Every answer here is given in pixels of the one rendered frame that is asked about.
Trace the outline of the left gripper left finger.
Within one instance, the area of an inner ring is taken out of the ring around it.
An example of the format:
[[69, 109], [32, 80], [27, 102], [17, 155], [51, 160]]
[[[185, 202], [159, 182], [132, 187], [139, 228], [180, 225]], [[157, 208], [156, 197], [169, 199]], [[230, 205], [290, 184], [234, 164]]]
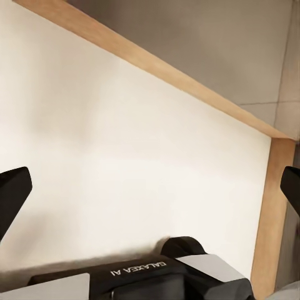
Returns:
[[0, 173], [0, 241], [32, 190], [26, 166]]

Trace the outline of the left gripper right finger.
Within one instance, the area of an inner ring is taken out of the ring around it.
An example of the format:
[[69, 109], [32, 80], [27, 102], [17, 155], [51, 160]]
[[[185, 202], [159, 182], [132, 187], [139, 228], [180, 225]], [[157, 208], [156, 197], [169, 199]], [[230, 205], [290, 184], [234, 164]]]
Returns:
[[286, 166], [280, 188], [300, 217], [300, 169]]

